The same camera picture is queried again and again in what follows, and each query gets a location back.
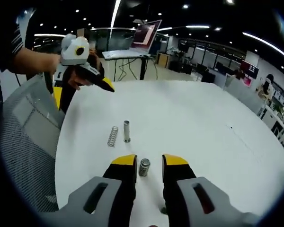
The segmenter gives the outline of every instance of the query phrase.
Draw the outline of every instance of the person's arm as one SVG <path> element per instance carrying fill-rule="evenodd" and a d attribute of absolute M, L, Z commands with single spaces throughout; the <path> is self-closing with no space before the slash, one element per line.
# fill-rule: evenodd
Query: person's arm
<path fill-rule="evenodd" d="M 55 72 L 60 56 L 57 54 L 38 53 L 23 46 L 19 25 L 11 21 L 4 35 L 3 69 L 20 74 Z"/>
<path fill-rule="evenodd" d="M 39 72 L 53 74 L 59 61 L 60 55 L 34 52 L 22 47 L 14 57 L 12 68 L 9 70 L 20 74 L 37 74 Z"/>

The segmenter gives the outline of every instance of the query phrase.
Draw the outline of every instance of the floor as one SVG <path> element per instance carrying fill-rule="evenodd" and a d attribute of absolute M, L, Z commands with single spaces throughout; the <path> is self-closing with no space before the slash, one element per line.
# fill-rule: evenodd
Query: floor
<path fill-rule="evenodd" d="M 112 81 L 114 81 L 114 72 L 115 72 L 115 61 L 106 61 L 104 59 L 101 59 L 101 62 L 103 64 L 104 70 L 105 70 L 105 76 L 110 78 Z M 127 64 L 123 67 L 124 72 L 122 73 L 122 67 L 121 65 Z M 122 81 L 129 81 L 129 80 L 135 80 L 134 75 L 137 79 L 140 78 L 140 69 L 141 69 L 141 60 L 137 59 L 128 64 L 128 60 L 117 60 L 116 61 L 116 74 L 115 74 L 115 80 L 122 80 Z M 179 73 L 174 72 L 171 70 L 168 70 L 166 68 L 162 68 L 156 64 L 156 67 L 152 61 L 149 61 L 147 64 L 147 70 L 145 73 L 144 80 L 156 80 L 158 75 L 158 80 L 184 80 L 184 81 L 196 81 L 197 75 L 192 74 L 188 75 L 185 73 Z"/>

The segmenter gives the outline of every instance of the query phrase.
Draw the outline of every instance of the gray gripper housing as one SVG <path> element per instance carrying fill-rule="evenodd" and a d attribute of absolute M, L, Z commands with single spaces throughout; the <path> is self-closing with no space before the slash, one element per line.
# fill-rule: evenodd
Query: gray gripper housing
<path fill-rule="evenodd" d="M 64 207 L 40 213 L 41 218 L 55 227 L 107 227 L 120 185 L 120 180 L 96 176 L 71 193 Z"/>
<path fill-rule="evenodd" d="M 177 181 L 186 204 L 191 227 L 247 227 L 255 226 L 259 217 L 234 208 L 229 196 L 204 177 Z M 213 211 L 205 214 L 194 188 L 201 187 L 212 203 Z"/>

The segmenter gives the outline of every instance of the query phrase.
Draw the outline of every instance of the laptop screen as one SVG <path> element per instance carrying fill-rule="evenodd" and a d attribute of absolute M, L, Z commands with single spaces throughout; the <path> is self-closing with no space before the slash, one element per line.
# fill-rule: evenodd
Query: laptop screen
<path fill-rule="evenodd" d="M 133 36 L 131 48 L 140 49 L 148 53 L 160 23 L 161 20 L 157 20 L 138 26 Z"/>

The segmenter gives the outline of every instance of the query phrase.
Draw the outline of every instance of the gray chair back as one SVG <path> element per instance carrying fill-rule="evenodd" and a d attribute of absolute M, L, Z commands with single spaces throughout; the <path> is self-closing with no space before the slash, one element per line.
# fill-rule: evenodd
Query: gray chair back
<path fill-rule="evenodd" d="M 3 103 L 2 157 L 16 188 L 37 211 L 58 210 L 54 170 L 63 119 L 40 76 Z"/>

